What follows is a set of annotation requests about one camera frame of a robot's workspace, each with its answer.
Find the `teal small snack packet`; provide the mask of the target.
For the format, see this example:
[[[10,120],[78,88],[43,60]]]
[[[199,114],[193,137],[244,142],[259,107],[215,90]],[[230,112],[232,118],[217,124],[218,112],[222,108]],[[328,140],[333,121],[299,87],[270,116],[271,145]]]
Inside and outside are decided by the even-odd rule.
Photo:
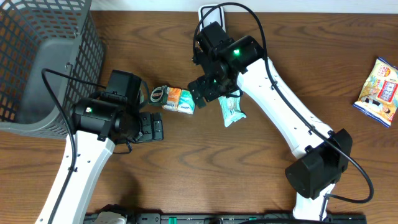
[[[193,114],[195,110],[195,102],[188,90],[182,90],[178,102],[177,111],[180,113]]]

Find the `orange small snack packet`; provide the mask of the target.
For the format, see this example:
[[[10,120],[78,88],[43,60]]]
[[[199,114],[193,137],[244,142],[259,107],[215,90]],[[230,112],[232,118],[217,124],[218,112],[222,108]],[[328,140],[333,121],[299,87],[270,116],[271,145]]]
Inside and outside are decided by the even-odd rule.
[[[166,93],[166,104],[163,105],[162,108],[169,111],[177,111],[182,89],[168,87]]]

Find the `light green snack packet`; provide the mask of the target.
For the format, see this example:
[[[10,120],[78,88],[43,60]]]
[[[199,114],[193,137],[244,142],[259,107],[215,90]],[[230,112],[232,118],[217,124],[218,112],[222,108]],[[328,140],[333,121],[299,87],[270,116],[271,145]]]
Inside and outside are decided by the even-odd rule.
[[[236,90],[228,96],[221,96],[218,101],[221,106],[224,126],[227,128],[232,123],[246,118],[246,115],[241,111],[240,99],[243,95],[241,90]]]

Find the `dark green round-logo packet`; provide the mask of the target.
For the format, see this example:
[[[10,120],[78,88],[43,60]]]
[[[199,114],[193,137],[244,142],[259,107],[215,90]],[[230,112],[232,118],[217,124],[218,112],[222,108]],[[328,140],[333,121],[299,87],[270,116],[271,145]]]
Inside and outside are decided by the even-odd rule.
[[[154,106],[163,106],[167,104],[169,88],[167,85],[158,86],[153,89],[149,97],[149,104]]]

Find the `large beige snack bag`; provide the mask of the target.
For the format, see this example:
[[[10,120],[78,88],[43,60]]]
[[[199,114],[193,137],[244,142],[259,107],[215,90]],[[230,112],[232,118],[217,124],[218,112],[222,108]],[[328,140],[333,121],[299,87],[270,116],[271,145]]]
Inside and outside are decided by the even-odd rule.
[[[353,106],[389,128],[397,113],[397,67],[377,58]]]

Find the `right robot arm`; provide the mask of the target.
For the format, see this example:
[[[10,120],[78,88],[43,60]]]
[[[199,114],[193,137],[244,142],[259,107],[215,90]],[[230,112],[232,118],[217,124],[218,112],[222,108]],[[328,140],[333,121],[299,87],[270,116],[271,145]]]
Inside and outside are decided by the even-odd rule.
[[[253,37],[235,41],[213,22],[196,38],[199,46],[193,61],[205,74],[188,84],[195,104],[202,108],[228,94],[251,97],[296,158],[285,170],[297,193],[294,218],[324,220],[325,195],[348,167],[352,137],[345,129],[334,132],[305,107],[280,78],[272,61],[263,59],[263,48]]]

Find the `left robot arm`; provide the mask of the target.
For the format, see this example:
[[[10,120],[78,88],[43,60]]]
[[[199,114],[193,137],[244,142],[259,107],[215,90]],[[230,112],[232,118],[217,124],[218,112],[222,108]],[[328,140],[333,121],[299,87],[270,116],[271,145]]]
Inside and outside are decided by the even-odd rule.
[[[52,91],[47,74],[42,79],[67,128],[60,168],[37,223],[83,223],[96,183],[118,144],[161,141],[162,115],[143,112],[141,99],[147,83],[133,73],[113,70],[107,86],[73,104],[65,113]]]

